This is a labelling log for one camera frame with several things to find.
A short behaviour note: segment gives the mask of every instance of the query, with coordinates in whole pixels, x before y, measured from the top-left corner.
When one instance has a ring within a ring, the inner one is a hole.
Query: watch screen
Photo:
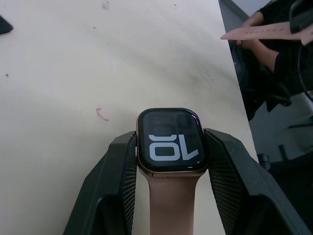
[[[187,109],[148,109],[138,117],[141,164],[155,172],[206,167],[204,136],[198,116]]]

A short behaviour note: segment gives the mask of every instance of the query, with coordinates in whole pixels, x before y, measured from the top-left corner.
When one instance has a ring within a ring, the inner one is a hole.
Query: black sleeve
[[[277,12],[282,9],[282,7],[286,4],[285,0],[277,0],[273,3],[266,5],[261,8],[259,12],[262,13],[264,19],[266,20],[269,16],[277,14]]]
[[[304,91],[298,74],[300,46],[301,43],[298,47],[280,52],[275,61],[274,77],[286,86],[291,95]],[[300,70],[306,88],[313,90],[313,43],[301,49]]]

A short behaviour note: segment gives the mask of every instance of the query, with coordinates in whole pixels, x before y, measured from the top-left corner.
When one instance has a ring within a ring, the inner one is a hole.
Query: stain
[[[105,11],[109,11],[110,10],[110,2],[108,0],[104,0],[102,2],[102,9]]]

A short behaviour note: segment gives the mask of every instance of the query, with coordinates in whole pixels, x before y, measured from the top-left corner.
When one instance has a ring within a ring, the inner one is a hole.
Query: watch band
[[[289,22],[273,23],[264,26],[243,27],[234,29],[224,34],[225,40],[249,40],[249,39],[283,39],[300,40],[305,46],[313,41],[313,24],[301,32],[292,34]]]
[[[153,178],[149,184],[150,235],[192,235],[196,184],[200,176]]]

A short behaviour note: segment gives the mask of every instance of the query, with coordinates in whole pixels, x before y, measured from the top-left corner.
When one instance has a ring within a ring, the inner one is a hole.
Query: red mark
[[[101,111],[101,107],[100,106],[98,106],[98,108],[96,108],[96,112],[97,112],[97,114],[98,114],[98,116],[101,118],[101,119],[103,119],[104,121],[108,121],[108,119],[106,119],[104,116],[102,116],[102,114],[100,113],[100,111]]]

